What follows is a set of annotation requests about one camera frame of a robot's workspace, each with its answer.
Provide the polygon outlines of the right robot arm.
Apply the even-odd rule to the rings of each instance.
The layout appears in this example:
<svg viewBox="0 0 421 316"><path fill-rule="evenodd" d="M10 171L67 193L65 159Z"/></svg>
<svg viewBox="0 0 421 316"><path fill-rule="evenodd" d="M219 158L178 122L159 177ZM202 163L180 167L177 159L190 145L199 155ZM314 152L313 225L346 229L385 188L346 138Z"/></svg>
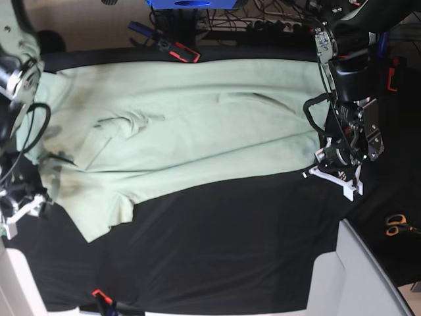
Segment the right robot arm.
<svg viewBox="0 0 421 316"><path fill-rule="evenodd" d="M34 98L44 69L41 47L22 1L1 2L1 235L13 239L24 215L39 216L51 201L47 190L24 176L18 164L39 141L51 118L50 108ZM28 113L45 109L45 121L34 140L26 137L11 151Z"/></svg>

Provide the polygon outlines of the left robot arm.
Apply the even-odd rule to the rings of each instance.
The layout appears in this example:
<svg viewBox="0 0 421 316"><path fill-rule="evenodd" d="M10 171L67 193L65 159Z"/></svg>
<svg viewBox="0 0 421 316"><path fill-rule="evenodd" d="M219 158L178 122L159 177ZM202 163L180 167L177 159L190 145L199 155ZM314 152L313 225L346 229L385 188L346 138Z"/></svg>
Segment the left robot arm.
<svg viewBox="0 0 421 316"><path fill-rule="evenodd" d="M341 186L354 200L363 193L362 165L384 152L377 93L394 90L397 67L385 64L389 40L420 39L405 18L419 1L307 1L323 94L305 102L310 125L322 138L309 173Z"/></svg>

